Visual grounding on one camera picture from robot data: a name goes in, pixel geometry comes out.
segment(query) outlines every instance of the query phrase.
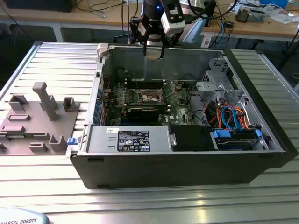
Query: table leg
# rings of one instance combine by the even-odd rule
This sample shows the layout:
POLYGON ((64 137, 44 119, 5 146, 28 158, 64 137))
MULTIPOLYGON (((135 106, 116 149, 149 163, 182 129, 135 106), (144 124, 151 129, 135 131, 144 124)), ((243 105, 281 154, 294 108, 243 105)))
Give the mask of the table leg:
POLYGON ((61 26, 59 23, 56 23, 54 25, 52 25, 55 37, 56 37, 56 42, 64 42, 64 37, 63 37, 63 33, 61 30, 61 26))
POLYGON ((215 33, 204 33, 204 39, 201 42, 202 48, 208 48, 215 33))

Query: floor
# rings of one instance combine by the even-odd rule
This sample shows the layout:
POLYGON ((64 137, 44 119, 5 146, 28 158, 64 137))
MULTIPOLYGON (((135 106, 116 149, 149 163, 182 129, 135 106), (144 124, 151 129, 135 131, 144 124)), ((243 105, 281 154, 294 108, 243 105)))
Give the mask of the floor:
MULTIPOLYGON (((22 28, 36 41, 56 41, 51 28, 34 26, 22 26, 22 28)), ((2 35, 0 37, 0 88, 9 79, 33 43, 18 26, 12 25, 10 29, 12 30, 10 36, 2 35)), ((63 32, 66 42, 112 42, 113 37, 121 35, 121 31, 114 30, 64 28, 63 32)), ((249 49, 253 41, 231 38, 228 48, 236 46, 238 49, 249 49)), ((285 50, 285 45, 285 42, 264 41, 264 43, 258 44, 256 50, 261 50, 275 66, 278 66, 281 59, 281 52, 285 50)), ((292 86, 297 84, 292 74, 299 72, 298 59, 299 54, 294 54, 281 71, 292 86)))

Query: white sticker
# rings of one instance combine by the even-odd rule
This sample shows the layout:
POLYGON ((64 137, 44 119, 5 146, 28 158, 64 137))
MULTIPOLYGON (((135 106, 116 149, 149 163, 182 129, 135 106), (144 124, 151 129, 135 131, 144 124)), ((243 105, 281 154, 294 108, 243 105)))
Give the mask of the white sticker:
POLYGON ((117 134, 119 130, 120 130, 119 128, 108 127, 108 128, 106 128, 106 133, 107 134, 117 134))
POLYGON ((23 139, 25 138, 24 135, 8 135, 9 139, 23 139))

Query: black cable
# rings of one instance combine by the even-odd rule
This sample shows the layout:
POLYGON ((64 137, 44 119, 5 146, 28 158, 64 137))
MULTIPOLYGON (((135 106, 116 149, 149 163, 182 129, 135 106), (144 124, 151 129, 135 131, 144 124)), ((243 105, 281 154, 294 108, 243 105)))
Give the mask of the black cable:
POLYGON ((93 4, 93 5, 90 6, 90 8, 92 8, 92 7, 94 7, 94 6, 98 6, 98 5, 104 5, 104 4, 106 4, 106 3, 110 2, 110 1, 111 1, 111 0, 105 1, 105 2, 103 2, 103 3, 96 3, 96 4, 93 4))
POLYGON ((137 4, 137 6, 136 6, 136 11, 135 11, 135 13, 134 13, 134 16, 133 16, 133 17, 136 17, 136 15, 137 15, 137 12, 138 12, 138 6, 139 6, 139 4, 138 4, 138 0, 136 0, 136 4, 137 4))
POLYGON ((188 0, 188 4, 189 4, 189 7, 190 7, 191 11, 194 13, 194 15, 197 16, 197 18, 202 18, 202 19, 204 19, 204 20, 214 20, 214 19, 218 19, 218 18, 220 18, 220 17, 223 17, 224 15, 226 15, 227 13, 229 13, 230 11, 232 11, 233 8, 236 6, 236 4, 237 4, 237 2, 238 2, 238 0, 235 0, 234 3, 233 3, 233 5, 232 5, 232 7, 229 8, 226 12, 224 12, 224 13, 221 14, 221 15, 218 15, 218 16, 215 16, 215 17, 204 17, 204 16, 202 16, 214 1, 215 1, 215 0, 211 0, 211 1, 207 4, 207 6, 206 6, 206 7, 205 7, 199 14, 194 10, 194 8, 193 8, 193 6, 192 6, 190 0, 188 0))
POLYGON ((130 18, 129 18, 129 1, 127 2, 128 4, 128 43, 130 43, 130 18))
POLYGON ((298 48, 298 43, 296 43, 296 46, 291 50, 291 52, 288 54, 289 49, 291 48, 291 45, 293 44, 294 40, 296 39, 297 35, 299 33, 299 29, 297 30, 296 35, 294 36, 292 42, 290 43, 289 47, 287 48, 287 50, 285 51, 285 55, 281 58, 281 61, 278 65, 278 70, 281 70, 282 67, 285 65, 285 63, 289 60, 289 58, 292 56, 292 54, 296 51, 296 49, 298 48))
POLYGON ((180 79, 181 79, 183 76, 185 76, 185 75, 189 75, 189 76, 191 76, 195 81, 198 82, 197 78, 195 78, 195 76, 192 75, 192 74, 190 74, 190 73, 184 73, 183 75, 181 75, 181 76, 178 78, 178 81, 180 81, 180 79))
POLYGON ((125 33, 123 32, 123 4, 124 4, 124 0, 121 0, 121 30, 122 30, 122 43, 125 43, 125 33))
POLYGON ((112 8, 112 7, 115 7, 115 6, 120 6, 122 5, 122 3, 119 3, 119 4, 115 4, 115 5, 112 5, 112 6, 109 6, 109 7, 106 7, 106 8, 101 8, 101 9, 96 9, 96 10, 86 10, 86 9, 82 9, 80 8, 78 5, 80 2, 82 2, 83 0, 80 0, 77 4, 76 4, 76 8, 81 10, 81 11, 84 11, 84 12, 97 12, 97 11, 102 11, 102 10, 105 10, 105 9, 109 9, 109 8, 112 8))
POLYGON ((189 108, 190 108, 190 111, 193 113, 193 115, 194 115, 198 120, 200 120, 200 121, 202 122, 203 125, 206 125, 206 126, 208 125, 208 126, 209 126, 209 124, 207 124, 206 121, 204 121, 203 119, 201 119, 199 116, 197 116, 197 115, 195 114, 195 112, 196 112, 196 111, 199 111, 199 110, 193 111, 192 108, 191 108, 191 97, 192 97, 192 94, 193 94, 193 91, 194 91, 195 87, 196 87, 196 84, 194 85, 194 87, 192 88, 192 90, 191 90, 191 92, 190 92, 190 97, 189 97, 189 108))
POLYGON ((4 7, 0 4, 1 8, 3 9, 3 11, 6 13, 6 15, 9 16, 9 18, 14 21, 14 23, 20 27, 20 29, 24 32, 24 34, 26 34, 27 37, 29 37, 32 41, 34 41, 34 39, 14 20, 14 18, 8 14, 8 12, 4 9, 4 7))
POLYGON ((228 30, 229 30, 228 41, 226 42, 225 48, 228 46, 228 42, 229 42, 229 39, 230 39, 230 34, 233 32, 233 29, 230 31, 230 28, 228 28, 228 30))
MULTIPOLYGON (((221 14, 221 10, 219 9, 219 7, 218 7, 217 5, 216 5, 216 7, 218 8, 219 13, 217 13, 217 12, 214 12, 214 13, 221 14)), ((222 21, 223 24, 226 22, 224 16, 221 17, 221 21, 222 21)), ((216 44, 217 44, 216 42, 217 42, 217 39, 218 39, 220 33, 222 32, 222 26, 218 24, 218 21, 217 21, 217 25, 220 27, 220 31, 219 31, 218 35, 217 35, 216 38, 212 41, 212 43, 210 44, 210 46, 209 46, 208 48, 211 48, 211 47, 213 46, 213 44, 214 44, 214 47, 216 48, 216 44)))
POLYGON ((290 47, 291 47, 291 45, 293 44, 294 40, 296 39, 296 37, 297 37, 298 33, 299 33, 299 29, 297 30, 297 33, 296 33, 296 35, 294 36, 294 38, 293 38, 292 42, 290 43, 290 45, 289 45, 289 47, 286 49, 286 51, 288 51, 288 50, 290 49, 290 47))

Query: red cable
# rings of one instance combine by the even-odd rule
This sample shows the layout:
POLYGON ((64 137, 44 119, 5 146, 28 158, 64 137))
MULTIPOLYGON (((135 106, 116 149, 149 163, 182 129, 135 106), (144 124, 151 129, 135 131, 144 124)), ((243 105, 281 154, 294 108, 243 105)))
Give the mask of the red cable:
POLYGON ((110 76, 108 76, 108 80, 109 80, 109 83, 108 83, 107 89, 109 89, 109 87, 110 87, 110 76))

